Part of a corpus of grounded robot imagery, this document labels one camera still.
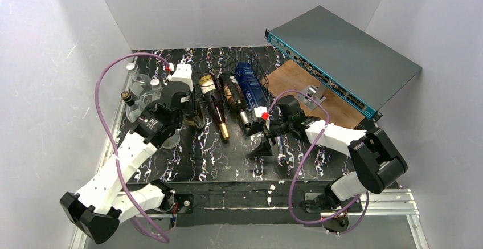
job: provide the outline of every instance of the gray metal box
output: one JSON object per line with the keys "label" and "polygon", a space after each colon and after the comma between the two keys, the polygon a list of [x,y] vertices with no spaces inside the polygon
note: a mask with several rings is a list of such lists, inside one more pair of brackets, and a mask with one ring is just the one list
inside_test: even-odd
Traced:
{"label": "gray metal box", "polygon": [[298,62],[367,118],[421,66],[322,6],[265,34],[268,42]]}

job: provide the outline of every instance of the black table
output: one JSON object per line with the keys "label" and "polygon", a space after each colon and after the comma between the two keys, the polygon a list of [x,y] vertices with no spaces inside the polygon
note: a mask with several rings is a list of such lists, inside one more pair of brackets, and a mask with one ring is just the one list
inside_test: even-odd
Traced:
{"label": "black table", "polygon": [[[241,48],[196,48],[176,50],[149,50],[163,56],[173,64],[182,59],[187,64],[214,58]],[[254,47],[263,70],[268,74],[288,59],[273,47]],[[155,59],[138,58],[136,64],[142,73],[166,81],[166,73],[161,63]],[[223,57],[213,60],[214,67],[224,66]],[[166,182],[204,182],[204,181],[278,181],[292,179],[293,174],[309,147],[308,144],[295,140],[290,135],[284,136],[289,165],[277,163],[278,150],[273,147],[274,157],[251,158],[247,154],[259,143],[260,134],[245,138],[235,113],[225,105],[227,125],[231,138],[224,142],[218,127],[205,114],[207,126],[202,131],[195,131],[190,126],[183,126],[180,145],[171,150],[160,149],[143,163],[130,180],[131,183],[151,182],[160,179]],[[357,128],[364,129],[373,125],[362,121]],[[119,142],[122,142],[129,130],[130,122],[124,117],[121,124]],[[333,179],[353,170],[349,157],[332,149],[317,147],[301,171],[299,179]]]}

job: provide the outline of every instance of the clear plastic bottle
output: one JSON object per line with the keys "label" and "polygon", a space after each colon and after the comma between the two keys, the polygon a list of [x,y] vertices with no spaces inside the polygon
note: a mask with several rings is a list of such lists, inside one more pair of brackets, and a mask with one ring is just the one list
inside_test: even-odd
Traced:
{"label": "clear plastic bottle", "polygon": [[135,122],[142,113],[140,102],[135,101],[127,91],[121,93],[121,98],[126,103],[126,117],[130,122]]}
{"label": "clear plastic bottle", "polygon": [[151,91],[151,85],[148,75],[140,74],[139,68],[134,63],[129,63],[126,66],[129,71],[129,76],[131,77],[131,87],[130,90],[137,100],[143,102],[142,96]]}
{"label": "clear plastic bottle", "polygon": [[154,78],[153,80],[151,80],[150,84],[152,89],[144,93],[140,99],[146,105],[151,103],[152,101],[159,100],[159,98],[161,97],[161,81],[157,78]]}

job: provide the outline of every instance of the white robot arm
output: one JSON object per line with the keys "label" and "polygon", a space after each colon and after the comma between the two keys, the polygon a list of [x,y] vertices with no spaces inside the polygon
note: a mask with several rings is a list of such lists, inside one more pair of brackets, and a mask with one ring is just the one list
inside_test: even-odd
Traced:
{"label": "white robot arm", "polygon": [[[116,159],[123,179],[128,180],[138,167],[182,125],[185,117],[196,121],[197,111],[191,66],[178,65],[172,80],[162,90],[161,97],[146,106],[130,132],[99,172],[77,192],[66,192],[60,204],[67,217],[97,244],[109,239],[119,224],[139,214],[121,193]],[[174,191],[161,181],[147,184],[131,193],[143,210],[169,209]]]}
{"label": "white robot arm", "polygon": [[263,132],[260,145],[252,152],[254,156],[271,156],[273,138],[290,133],[293,137],[313,143],[325,127],[317,145],[334,149],[351,157],[354,172],[351,172],[327,186],[318,199],[320,207],[336,209],[349,198],[366,191],[381,193],[407,171],[407,164],[394,144],[380,128],[353,130],[329,124],[316,117],[305,116],[298,100],[288,95],[277,102],[281,117],[276,120],[254,123],[248,135]]}

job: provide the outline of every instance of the white backdrop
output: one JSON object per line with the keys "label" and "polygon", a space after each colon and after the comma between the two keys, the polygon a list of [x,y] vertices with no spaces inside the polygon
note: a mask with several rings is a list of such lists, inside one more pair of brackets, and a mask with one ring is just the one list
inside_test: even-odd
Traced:
{"label": "white backdrop", "polygon": [[131,49],[266,46],[272,29],[317,5],[365,29],[380,0],[105,0]]}
{"label": "white backdrop", "polygon": [[[0,0],[0,248],[68,248],[60,207],[95,173],[106,135],[101,70],[130,51],[103,0]],[[125,68],[106,75],[111,123]]]}
{"label": "white backdrop", "polygon": [[367,32],[423,67],[382,109],[431,248],[481,248],[483,0],[382,0]]}

